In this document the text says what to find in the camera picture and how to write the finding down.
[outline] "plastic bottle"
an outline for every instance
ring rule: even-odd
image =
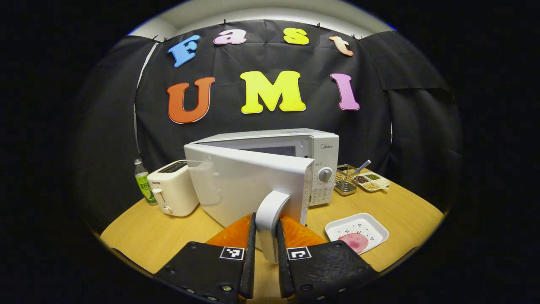
[[[156,198],[154,197],[154,193],[152,192],[152,189],[150,189],[150,185],[148,184],[148,180],[146,180],[146,177],[148,176],[148,170],[143,166],[143,162],[140,158],[135,160],[135,179],[137,180],[137,183],[139,184],[140,191],[143,193],[144,198],[148,202],[150,206],[156,206],[158,204],[158,201],[156,201]]]

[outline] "microwave dial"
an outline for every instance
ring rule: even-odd
[[[319,180],[323,183],[327,183],[332,176],[332,169],[325,167],[319,171]]]

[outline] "orange letter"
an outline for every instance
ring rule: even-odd
[[[184,110],[184,91],[190,84],[183,82],[170,86],[167,89],[169,118],[175,123],[190,123],[205,116],[210,107],[210,85],[214,81],[214,77],[204,77],[195,81],[195,85],[199,87],[199,101],[197,107],[192,111]]]
[[[339,36],[332,36],[330,37],[330,40],[334,41],[334,43],[336,44],[336,47],[337,49],[342,52],[343,54],[347,55],[347,56],[353,56],[353,51],[350,51],[350,50],[347,50],[347,47],[345,45],[349,45],[349,43],[347,41],[344,41],[343,39],[341,39],[341,37]]]

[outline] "pink food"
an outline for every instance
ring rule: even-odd
[[[359,233],[344,235],[339,240],[349,245],[356,253],[361,253],[368,246],[368,238]]]

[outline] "white wall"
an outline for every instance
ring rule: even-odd
[[[256,9],[245,9],[232,12],[226,12],[210,18],[206,18],[194,23],[191,23],[185,27],[178,29],[176,35],[183,34],[192,30],[208,27],[211,25],[216,25],[223,23],[223,19],[226,19],[227,22],[232,21],[242,21],[242,20],[253,20],[253,19],[273,19],[273,20],[286,20],[286,21],[296,21],[300,23],[307,23],[316,25],[317,23],[321,24],[321,27],[342,32],[347,35],[354,34],[355,37],[361,38],[366,37],[371,34],[374,34],[372,31],[369,31],[365,28],[362,28],[358,25],[354,25],[345,21],[342,21],[338,18],[331,16],[319,14],[312,11],[300,10],[300,9],[284,9],[284,8],[256,8]]]
[[[128,36],[132,35],[153,38],[155,35],[158,35],[156,40],[163,41],[165,37],[172,38],[176,36],[177,31],[178,29],[170,22],[167,22],[161,18],[153,18],[133,30],[128,34]]]

